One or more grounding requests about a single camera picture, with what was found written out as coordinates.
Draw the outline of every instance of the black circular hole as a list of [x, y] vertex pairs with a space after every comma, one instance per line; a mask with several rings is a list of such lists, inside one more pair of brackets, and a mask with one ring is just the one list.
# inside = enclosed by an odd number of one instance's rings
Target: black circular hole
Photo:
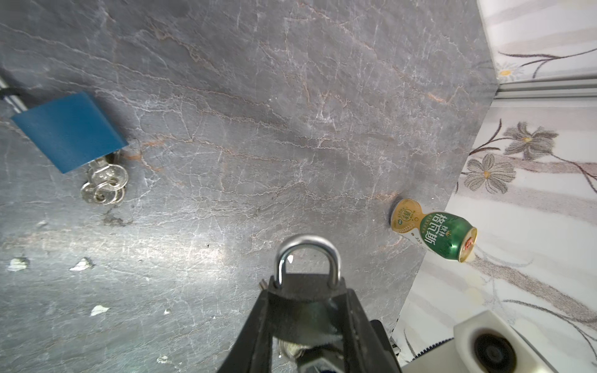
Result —
[[482, 334], [475, 340], [474, 349], [488, 373], [511, 373], [516, 368], [516, 353], [505, 338]]

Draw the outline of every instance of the green can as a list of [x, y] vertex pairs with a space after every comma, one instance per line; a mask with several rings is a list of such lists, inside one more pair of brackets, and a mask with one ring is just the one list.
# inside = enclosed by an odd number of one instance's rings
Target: green can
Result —
[[394, 208], [392, 230], [440, 256], [464, 262], [473, 251], [477, 228], [459, 216], [433, 211], [414, 199], [403, 199]]

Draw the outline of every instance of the wall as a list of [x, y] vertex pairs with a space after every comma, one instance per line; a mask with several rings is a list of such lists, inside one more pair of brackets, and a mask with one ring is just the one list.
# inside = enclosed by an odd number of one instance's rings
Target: wall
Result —
[[595, 372], [596, 116], [597, 100], [493, 103], [446, 208], [478, 227], [476, 257], [426, 254], [392, 334], [401, 364], [491, 309], [560, 372]]
[[597, 2], [479, 0], [501, 83], [597, 75]]

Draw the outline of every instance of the marble countertop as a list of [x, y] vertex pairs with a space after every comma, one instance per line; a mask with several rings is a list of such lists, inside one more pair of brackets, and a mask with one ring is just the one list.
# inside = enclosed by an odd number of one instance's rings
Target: marble countertop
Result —
[[0, 39], [28, 105], [88, 91], [130, 142], [87, 205], [0, 105], [2, 371], [215, 371], [295, 233], [391, 330], [424, 251], [390, 206], [445, 206], [497, 88], [475, 1], [3, 2]]

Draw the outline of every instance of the white plastic part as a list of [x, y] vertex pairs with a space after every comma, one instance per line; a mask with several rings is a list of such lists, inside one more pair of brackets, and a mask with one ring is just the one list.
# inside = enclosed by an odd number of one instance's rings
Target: white plastic part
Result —
[[402, 367], [403, 373], [487, 373], [473, 349], [482, 334], [505, 338], [516, 353], [512, 373], [557, 373], [531, 346], [492, 311], [485, 311], [454, 327], [454, 339]]

